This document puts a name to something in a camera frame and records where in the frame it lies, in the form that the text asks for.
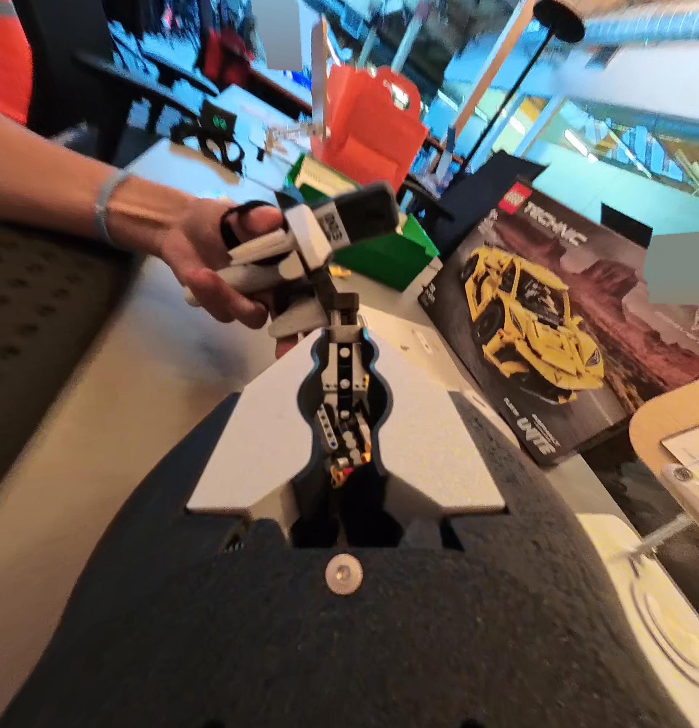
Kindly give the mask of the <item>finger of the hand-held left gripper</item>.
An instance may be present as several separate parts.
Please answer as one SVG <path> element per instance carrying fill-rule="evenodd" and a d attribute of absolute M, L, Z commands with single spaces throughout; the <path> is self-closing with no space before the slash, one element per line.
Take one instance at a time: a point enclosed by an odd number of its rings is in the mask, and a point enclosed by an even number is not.
<path fill-rule="evenodd" d="M 296 205 L 284 212 L 284 219 L 306 271 L 312 274 L 324 268 L 333 249 L 314 212 L 307 205 Z"/>

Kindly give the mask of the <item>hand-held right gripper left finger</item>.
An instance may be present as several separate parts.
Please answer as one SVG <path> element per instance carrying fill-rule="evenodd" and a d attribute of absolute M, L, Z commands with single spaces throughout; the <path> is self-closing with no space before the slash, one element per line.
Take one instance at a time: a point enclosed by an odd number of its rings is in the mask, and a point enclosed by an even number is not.
<path fill-rule="evenodd" d="M 240 393 L 188 499 L 190 513 L 268 519 L 290 536 L 299 517 L 292 480 L 308 465 L 314 437 L 299 390 L 322 334 L 311 333 Z"/>

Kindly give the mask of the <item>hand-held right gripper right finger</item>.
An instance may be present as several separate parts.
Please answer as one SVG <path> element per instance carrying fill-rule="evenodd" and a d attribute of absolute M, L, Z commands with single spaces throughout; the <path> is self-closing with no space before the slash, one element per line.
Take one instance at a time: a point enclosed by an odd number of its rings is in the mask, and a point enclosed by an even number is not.
<path fill-rule="evenodd" d="M 374 332 L 361 342 L 373 471 L 361 475 L 361 547 L 396 548 L 416 524 L 442 539 L 454 518 L 505 514 L 451 392 Z"/>

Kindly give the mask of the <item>black white toy beam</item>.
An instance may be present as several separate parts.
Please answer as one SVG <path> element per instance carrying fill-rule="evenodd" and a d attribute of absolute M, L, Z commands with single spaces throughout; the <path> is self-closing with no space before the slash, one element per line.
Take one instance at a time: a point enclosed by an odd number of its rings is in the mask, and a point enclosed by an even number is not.
<path fill-rule="evenodd" d="M 363 364 L 365 321 L 358 294 L 328 298 L 327 364 L 322 372 L 325 405 L 333 408 L 337 425 L 349 425 L 360 402 L 366 400 L 369 376 Z"/>

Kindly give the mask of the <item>grey desk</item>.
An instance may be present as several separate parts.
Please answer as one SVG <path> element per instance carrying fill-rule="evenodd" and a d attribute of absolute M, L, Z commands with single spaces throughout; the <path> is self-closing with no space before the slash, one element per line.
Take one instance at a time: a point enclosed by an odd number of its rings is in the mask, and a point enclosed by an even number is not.
<path fill-rule="evenodd" d="M 575 514 L 462 394 L 507 512 L 361 547 L 190 513 L 235 333 L 159 258 L 44 238 L 0 273 L 0 726 L 686 725 Z"/>

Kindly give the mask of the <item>person's left hand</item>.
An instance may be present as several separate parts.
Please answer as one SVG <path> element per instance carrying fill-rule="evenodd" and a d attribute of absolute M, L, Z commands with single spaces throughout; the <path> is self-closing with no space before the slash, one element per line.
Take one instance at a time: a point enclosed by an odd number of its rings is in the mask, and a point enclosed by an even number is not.
<path fill-rule="evenodd" d="M 204 199 L 129 176 L 110 196 L 105 224 L 112 242 L 161 259 L 199 306 L 221 323 L 263 328 L 273 314 L 272 294 L 245 297 L 217 272 L 230 262 L 223 228 L 238 242 L 273 232 L 283 216 L 272 205 L 235 213 L 229 199 Z"/>

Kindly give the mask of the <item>green plastic bin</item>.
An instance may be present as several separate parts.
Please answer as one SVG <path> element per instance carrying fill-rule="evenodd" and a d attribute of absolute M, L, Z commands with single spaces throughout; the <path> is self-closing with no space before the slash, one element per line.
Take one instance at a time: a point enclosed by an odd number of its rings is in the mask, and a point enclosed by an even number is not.
<path fill-rule="evenodd" d="M 285 178 L 287 186 L 294 186 L 297 161 L 308 153 L 302 153 Z M 328 197 L 311 195 L 306 204 L 322 203 Z M 333 260 L 353 272 L 362 274 L 400 292 L 438 257 L 438 251 L 428 234 L 412 214 L 399 214 L 400 225 L 390 234 L 357 242 L 338 250 Z"/>

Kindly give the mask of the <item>white paper stack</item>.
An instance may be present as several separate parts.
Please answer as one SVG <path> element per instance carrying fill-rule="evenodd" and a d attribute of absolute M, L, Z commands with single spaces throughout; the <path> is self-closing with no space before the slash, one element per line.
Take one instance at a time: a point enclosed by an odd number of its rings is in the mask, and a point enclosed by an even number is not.
<path fill-rule="evenodd" d="M 310 154 L 297 161 L 293 185 L 308 199 L 309 196 L 334 197 L 354 191 L 360 185 L 323 164 Z"/>

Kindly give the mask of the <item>open instruction booklet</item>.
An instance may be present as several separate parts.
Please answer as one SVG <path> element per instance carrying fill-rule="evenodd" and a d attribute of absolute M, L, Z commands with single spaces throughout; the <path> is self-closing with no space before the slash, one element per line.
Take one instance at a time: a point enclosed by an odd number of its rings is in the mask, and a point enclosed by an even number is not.
<path fill-rule="evenodd" d="M 490 405 L 478 383 L 456 362 L 435 329 L 363 304 L 360 315 L 372 332 L 402 352 L 415 367 L 447 390 L 463 394 L 514 447 L 520 449 L 509 425 Z"/>

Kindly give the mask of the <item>wooden tablet stand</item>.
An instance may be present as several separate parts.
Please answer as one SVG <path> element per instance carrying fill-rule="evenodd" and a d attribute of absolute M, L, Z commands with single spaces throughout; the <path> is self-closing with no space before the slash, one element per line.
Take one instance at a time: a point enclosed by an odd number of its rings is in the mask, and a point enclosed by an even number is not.
<path fill-rule="evenodd" d="M 319 17 L 318 22 L 311 30 L 311 116 L 309 120 L 296 122 L 290 125 L 265 127 L 264 151 L 271 156 L 274 152 L 285 154 L 287 152 L 284 142 L 295 143 L 307 138 L 316 142 L 318 149 L 330 139 L 328 121 L 329 97 L 327 79 L 329 76 L 329 63 L 336 60 L 336 54 L 331 49 L 329 41 L 329 25 L 325 15 Z"/>

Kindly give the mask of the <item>red jacket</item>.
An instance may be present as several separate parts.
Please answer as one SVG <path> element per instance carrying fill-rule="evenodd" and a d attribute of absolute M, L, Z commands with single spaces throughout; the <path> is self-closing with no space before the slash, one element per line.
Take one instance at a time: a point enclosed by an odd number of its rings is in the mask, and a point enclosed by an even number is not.
<path fill-rule="evenodd" d="M 219 91 L 229 86 L 247 88 L 252 78 L 254 54 L 231 26 L 210 30 L 202 41 L 197 66 Z"/>

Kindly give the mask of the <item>instruction sheet on wooden stand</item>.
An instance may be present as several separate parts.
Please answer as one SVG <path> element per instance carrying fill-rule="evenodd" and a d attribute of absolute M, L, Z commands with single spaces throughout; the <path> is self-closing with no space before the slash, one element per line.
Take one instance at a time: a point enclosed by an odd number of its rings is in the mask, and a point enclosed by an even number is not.
<path fill-rule="evenodd" d="M 699 615 L 657 558 L 656 549 L 690 526 L 699 527 L 699 481 L 661 445 L 699 425 L 699 380 L 658 396 L 629 426 L 633 449 L 682 514 L 640 537 L 581 459 L 568 467 L 572 504 L 621 602 L 644 656 L 691 726 L 699 726 Z"/>

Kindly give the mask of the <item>printed instruction sheet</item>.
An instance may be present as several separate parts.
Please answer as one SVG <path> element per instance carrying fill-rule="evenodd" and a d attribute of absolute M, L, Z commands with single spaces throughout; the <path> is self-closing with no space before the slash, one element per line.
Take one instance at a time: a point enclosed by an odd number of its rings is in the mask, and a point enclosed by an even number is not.
<path fill-rule="evenodd" d="M 664 438 L 661 445 L 699 481 L 699 425 Z"/>

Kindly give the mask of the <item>black floor lamp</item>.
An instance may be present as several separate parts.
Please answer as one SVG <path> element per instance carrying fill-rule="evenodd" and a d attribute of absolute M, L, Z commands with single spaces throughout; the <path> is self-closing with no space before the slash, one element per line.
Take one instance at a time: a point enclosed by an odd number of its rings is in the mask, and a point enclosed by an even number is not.
<path fill-rule="evenodd" d="M 578 6 L 578 2 L 558 1 L 520 2 L 518 4 L 512 17 L 501 32 L 492 52 L 482 66 L 481 74 L 474 83 L 472 94 L 463 109 L 463 113 L 457 119 L 457 130 L 461 129 L 461 121 L 466 117 L 466 112 L 476 109 L 482 96 L 489 89 L 490 83 L 498 74 L 514 46 L 523 35 L 526 26 L 522 24 L 522 21 L 529 24 L 535 20 L 540 27 L 545 29 L 545 35 L 539 42 L 534 54 L 526 62 L 518 78 L 509 87 L 502 102 L 500 102 L 498 108 L 486 123 L 471 150 L 463 157 L 463 161 L 460 163 L 454 180 L 462 179 L 469 173 L 469 167 L 474 161 L 474 158 L 485 145 L 490 133 L 499 129 L 500 119 L 507 110 L 508 105 L 516 99 L 523 83 L 544 55 L 550 43 L 555 39 L 567 44 L 578 44 L 583 40 L 585 26 L 583 17 L 578 11 Z"/>

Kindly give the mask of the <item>silver ventilation duct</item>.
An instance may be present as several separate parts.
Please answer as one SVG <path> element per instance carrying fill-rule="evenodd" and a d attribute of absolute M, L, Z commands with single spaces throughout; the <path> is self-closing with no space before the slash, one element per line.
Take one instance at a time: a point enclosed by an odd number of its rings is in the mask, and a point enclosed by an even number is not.
<path fill-rule="evenodd" d="M 649 3 L 591 17 L 582 41 L 618 46 L 699 41 L 699 2 Z"/>

